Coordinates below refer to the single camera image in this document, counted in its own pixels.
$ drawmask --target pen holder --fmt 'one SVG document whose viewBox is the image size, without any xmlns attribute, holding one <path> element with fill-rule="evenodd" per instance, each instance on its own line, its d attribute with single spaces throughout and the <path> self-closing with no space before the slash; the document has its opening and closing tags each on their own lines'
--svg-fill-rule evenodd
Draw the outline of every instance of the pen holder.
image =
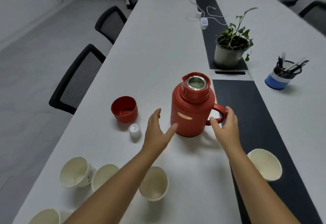
<svg viewBox="0 0 326 224">
<path fill-rule="evenodd" d="M 283 63 L 284 68 L 280 68 L 277 63 L 273 71 L 265 79 L 266 85 L 276 90 L 284 89 L 296 75 L 302 72 L 302 68 L 296 70 L 294 73 L 284 71 L 284 69 L 290 67 L 292 64 L 294 62 L 285 60 Z"/>
</svg>

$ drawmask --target white bottle cap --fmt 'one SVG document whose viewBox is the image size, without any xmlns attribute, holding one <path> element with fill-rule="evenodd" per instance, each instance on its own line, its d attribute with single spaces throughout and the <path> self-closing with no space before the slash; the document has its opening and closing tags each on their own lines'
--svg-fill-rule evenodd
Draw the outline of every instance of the white bottle cap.
<svg viewBox="0 0 326 224">
<path fill-rule="evenodd" d="M 141 136 L 141 127 L 139 126 L 139 124 L 130 125 L 128 130 L 132 138 L 139 138 Z"/>
</svg>

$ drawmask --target white paper cup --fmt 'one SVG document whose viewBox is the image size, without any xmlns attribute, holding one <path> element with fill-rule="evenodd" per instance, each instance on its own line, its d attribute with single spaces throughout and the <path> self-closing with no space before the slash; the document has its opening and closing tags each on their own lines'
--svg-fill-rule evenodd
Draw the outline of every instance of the white paper cup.
<svg viewBox="0 0 326 224">
<path fill-rule="evenodd" d="M 278 180 L 282 175 L 282 166 L 271 152 L 257 148 L 248 153 L 249 159 L 267 181 Z"/>
<path fill-rule="evenodd" d="M 149 201 L 158 201 L 168 190 L 169 180 L 160 167 L 151 167 L 139 187 L 141 195 Z"/>
<path fill-rule="evenodd" d="M 104 165 L 99 170 L 97 170 L 92 180 L 93 191 L 97 191 L 117 171 L 119 171 L 119 168 L 113 164 Z"/>
<path fill-rule="evenodd" d="M 35 215 L 28 224 L 63 224 L 71 214 L 70 211 L 45 209 Z"/>
<path fill-rule="evenodd" d="M 92 183 L 96 169 L 83 157 L 69 160 L 60 172 L 60 182 L 63 187 L 85 187 Z"/>
</svg>

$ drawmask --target thermos handle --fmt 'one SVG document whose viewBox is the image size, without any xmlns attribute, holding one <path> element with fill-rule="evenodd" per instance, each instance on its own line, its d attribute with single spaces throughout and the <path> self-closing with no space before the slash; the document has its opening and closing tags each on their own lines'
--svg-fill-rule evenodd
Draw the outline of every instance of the thermos handle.
<svg viewBox="0 0 326 224">
<path fill-rule="evenodd" d="M 222 107 L 222 106 L 219 105 L 219 104 L 214 104 L 214 106 L 213 106 L 212 109 L 215 110 L 215 111 L 218 111 L 218 112 L 221 114 L 221 117 L 220 117 L 220 118 L 217 118 L 216 121 L 217 121 L 218 123 L 222 123 L 223 120 L 224 120 L 224 119 L 226 118 L 226 116 L 228 115 L 228 113 L 226 112 L 225 108 Z M 211 125 L 211 123 L 210 123 L 209 120 L 206 121 L 206 125 Z"/>
</svg>

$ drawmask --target red thermos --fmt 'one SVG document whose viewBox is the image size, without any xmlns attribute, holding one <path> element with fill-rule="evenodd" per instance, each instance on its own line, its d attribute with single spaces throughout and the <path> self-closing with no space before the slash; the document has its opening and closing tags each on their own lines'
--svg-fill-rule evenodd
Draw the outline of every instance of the red thermos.
<svg viewBox="0 0 326 224">
<path fill-rule="evenodd" d="M 226 110 L 215 104 L 215 95 L 211 90 L 209 78 L 198 72 L 182 78 L 183 82 L 175 87 L 172 93 L 171 124 L 178 123 L 177 134 L 184 137 L 195 137 L 204 131 L 205 125 L 211 125 L 208 116 L 212 109 L 226 118 Z"/>
</svg>

